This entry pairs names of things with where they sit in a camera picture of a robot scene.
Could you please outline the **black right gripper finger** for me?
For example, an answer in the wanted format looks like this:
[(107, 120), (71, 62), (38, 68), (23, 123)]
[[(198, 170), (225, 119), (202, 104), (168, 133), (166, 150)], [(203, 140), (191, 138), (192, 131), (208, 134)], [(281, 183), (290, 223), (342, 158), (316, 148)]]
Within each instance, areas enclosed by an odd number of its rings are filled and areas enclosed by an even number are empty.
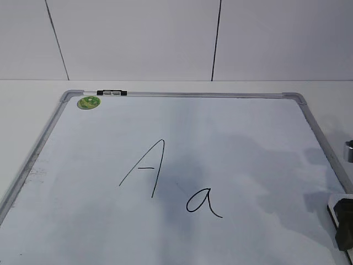
[(334, 206), (334, 213), (338, 220), (336, 243), (340, 251), (352, 248), (352, 199), (344, 198)]

